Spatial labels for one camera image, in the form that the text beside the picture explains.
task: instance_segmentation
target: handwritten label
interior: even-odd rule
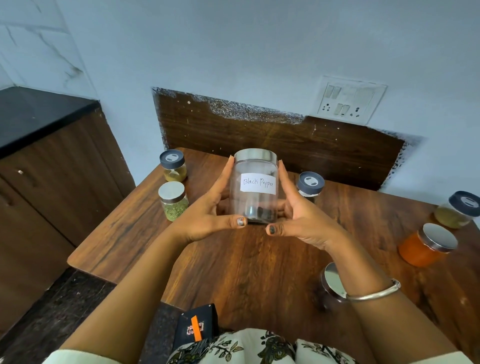
[[[242,173],[240,191],[260,192],[262,194],[276,194],[276,179],[268,174]]]

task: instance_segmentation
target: white wall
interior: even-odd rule
[[[0,90],[4,88],[13,86],[13,82],[10,77],[7,75],[5,70],[0,66]]]
[[[58,0],[136,183],[159,86],[307,114],[324,74],[389,86],[369,126],[428,138],[385,191],[480,194],[477,0]]]
[[[0,65],[18,86],[97,98],[55,0],[0,0]]]

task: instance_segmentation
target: wooden backsplash panel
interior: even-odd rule
[[[283,113],[252,105],[154,89],[169,148],[221,156],[244,148],[275,152],[288,170],[378,190],[404,141],[366,126]]]

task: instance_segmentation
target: forearm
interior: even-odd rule
[[[173,264],[186,244],[165,230],[61,349],[137,363]]]
[[[351,296],[382,291],[392,281],[363,247],[345,238],[326,249]],[[353,303],[379,363],[411,363],[456,351],[443,333],[402,293]]]

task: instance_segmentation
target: black pouch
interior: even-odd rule
[[[213,339],[219,335],[218,315],[216,314],[215,305],[212,303],[194,308],[179,317],[172,352],[181,345],[195,342],[192,327],[192,317],[194,316],[197,316],[202,339]]]

